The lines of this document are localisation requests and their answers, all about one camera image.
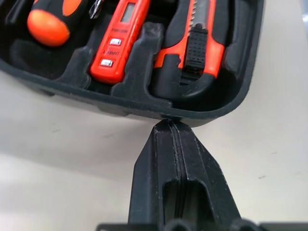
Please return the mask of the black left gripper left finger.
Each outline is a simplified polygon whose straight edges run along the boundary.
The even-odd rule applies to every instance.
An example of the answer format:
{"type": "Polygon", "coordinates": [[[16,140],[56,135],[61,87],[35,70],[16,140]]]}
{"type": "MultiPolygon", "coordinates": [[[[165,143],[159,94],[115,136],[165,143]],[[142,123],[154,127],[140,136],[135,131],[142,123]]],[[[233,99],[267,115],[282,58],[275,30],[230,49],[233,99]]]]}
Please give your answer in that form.
{"type": "Polygon", "coordinates": [[[154,224],[160,228],[165,224],[164,187],[179,179],[172,125],[171,120],[154,125],[135,162],[128,224],[154,224]]]}

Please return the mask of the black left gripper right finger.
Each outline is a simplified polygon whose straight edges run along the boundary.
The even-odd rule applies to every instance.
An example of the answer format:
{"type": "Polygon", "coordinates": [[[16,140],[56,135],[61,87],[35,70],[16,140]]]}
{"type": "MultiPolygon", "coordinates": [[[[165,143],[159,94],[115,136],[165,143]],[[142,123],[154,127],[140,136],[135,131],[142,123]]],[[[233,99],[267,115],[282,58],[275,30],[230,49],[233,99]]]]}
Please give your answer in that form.
{"type": "Polygon", "coordinates": [[[189,126],[172,123],[178,174],[176,218],[194,228],[229,226],[240,217],[221,168],[189,126]]]}

